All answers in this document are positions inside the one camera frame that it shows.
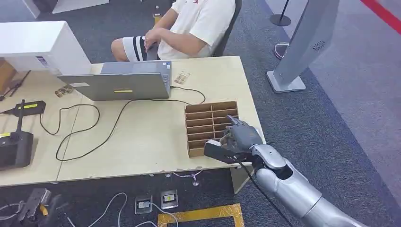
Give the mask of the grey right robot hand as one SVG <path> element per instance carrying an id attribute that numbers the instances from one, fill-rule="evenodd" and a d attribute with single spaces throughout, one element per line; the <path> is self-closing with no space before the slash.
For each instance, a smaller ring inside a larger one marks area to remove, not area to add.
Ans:
<path id="1" fill-rule="evenodd" d="M 231 125 L 224 130 L 223 137 L 219 142 L 224 148 L 234 153 L 249 153 L 254 145 L 263 144 L 258 131 L 245 121 L 227 115 Z"/>

